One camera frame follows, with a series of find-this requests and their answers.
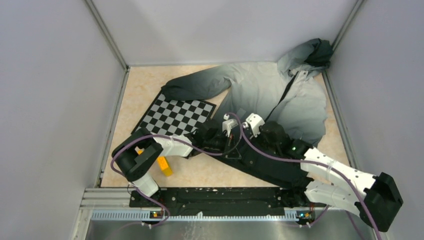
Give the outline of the grey gradient hooded jacket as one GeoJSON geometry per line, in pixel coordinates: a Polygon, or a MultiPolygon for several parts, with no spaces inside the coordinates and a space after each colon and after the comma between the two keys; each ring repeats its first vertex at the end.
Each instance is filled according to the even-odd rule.
{"type": "Polygon", "coordinates": [[[279,60],[223,64],[169,80],[167,101],[208,100],[227,95],[213,118],[226,113],[244,121],[257,114],[280,124],[291,139],[317,146],[326,133],[327,99],[315,77],[328,69],[334,51],[328,40],[311,39],[279,60]]]}

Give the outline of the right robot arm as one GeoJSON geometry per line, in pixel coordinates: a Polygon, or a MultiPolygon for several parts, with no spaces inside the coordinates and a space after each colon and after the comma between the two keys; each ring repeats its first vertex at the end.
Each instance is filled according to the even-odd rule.
{"type": "Polygon", "coordinates": [[[378,175],[345,165],[301,139],[291,139],[275,121],[264,122],[255,115],[245,124],[251,140],[258,140],[271,150],[265,153],[253,149],[268,159],[298,164],[302,171],[326,180],[312,180],[293,192],[299,206],[310,202],[331,205],[358,216],[379,232],[387,232],[404,201],[394,178],[381,172],[378,175]]]}

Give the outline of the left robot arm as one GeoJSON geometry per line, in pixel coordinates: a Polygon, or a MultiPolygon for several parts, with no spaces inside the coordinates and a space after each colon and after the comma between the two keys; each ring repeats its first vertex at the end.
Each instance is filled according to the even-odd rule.
{"type": "Polygon", "coordinates": [[[208,119],[193,132],[183,135],[160,135],[140,128],[112,151],[112,163],[136,189],[142,192],[141,200],[149,207],[160,202],[159,186],[148,174],[160,157],[179,156],[191,158],[200,153],[214,157],[240,159],[233,130],[238,128],[235,119],[218,123],[208,119]]]}

